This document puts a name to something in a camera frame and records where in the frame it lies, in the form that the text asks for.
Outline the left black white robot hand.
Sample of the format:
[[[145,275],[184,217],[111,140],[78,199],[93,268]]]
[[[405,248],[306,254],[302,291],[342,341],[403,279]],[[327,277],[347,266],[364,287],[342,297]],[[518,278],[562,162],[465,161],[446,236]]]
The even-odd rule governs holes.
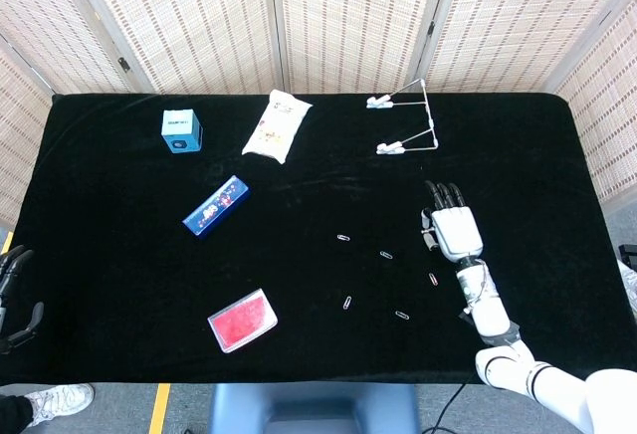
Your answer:
[[[23,266],[34,256],[34,251],[24,245],[16,246],[1,256],[1,326],[7,318],[9,299]],[[1,334],[1,354],[6,355],[14,348],[33,339],[44,316],[43,302],[34,304],[31,319],[27,325],[11,334]]]

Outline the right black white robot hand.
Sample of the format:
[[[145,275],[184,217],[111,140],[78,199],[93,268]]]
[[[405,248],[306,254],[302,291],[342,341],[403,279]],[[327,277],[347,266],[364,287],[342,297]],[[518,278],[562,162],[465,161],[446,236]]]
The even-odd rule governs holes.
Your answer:
[[[421,213],[421,234],[430,251],[439,250],[452,263],[479,258],[484,244],[474,214],[454,183],[425,181],[433,207]]]

